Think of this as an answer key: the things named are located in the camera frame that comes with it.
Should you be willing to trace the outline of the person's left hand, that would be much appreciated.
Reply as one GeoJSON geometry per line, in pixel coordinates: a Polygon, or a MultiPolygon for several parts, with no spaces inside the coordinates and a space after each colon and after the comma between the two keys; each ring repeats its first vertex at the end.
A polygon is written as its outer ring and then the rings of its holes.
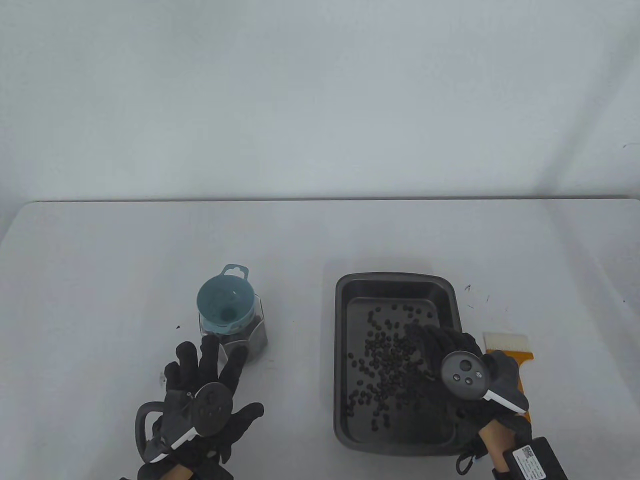
{"type": "Polygon", "coordinates": [[[165,366],[162,402],[142,405],[135,416],[135,444],[143,464],[140,480],[231,479],[224,469],[232,446],[265,413],[260,402],[232,413],[249,350],[236,347],[218,370],[220,341],[208,334],[196,348],[176,346],[177,361],[165,366]]]}

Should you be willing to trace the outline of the person's right hand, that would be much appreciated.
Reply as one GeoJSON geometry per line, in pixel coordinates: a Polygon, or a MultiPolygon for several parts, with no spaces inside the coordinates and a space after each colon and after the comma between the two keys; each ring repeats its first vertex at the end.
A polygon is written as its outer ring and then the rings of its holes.
{"type": "Polygon", "coordinates": [[[405,331],[426,365],[426,374],[407,374],[407,385],[454,423],[460,444],[477,441],[492,421],[514,432],[519,445],[532,440],[530,403],[519,389],[515,359],[498,350],[483,353],[468,333],[414,323],[405,331]]]}

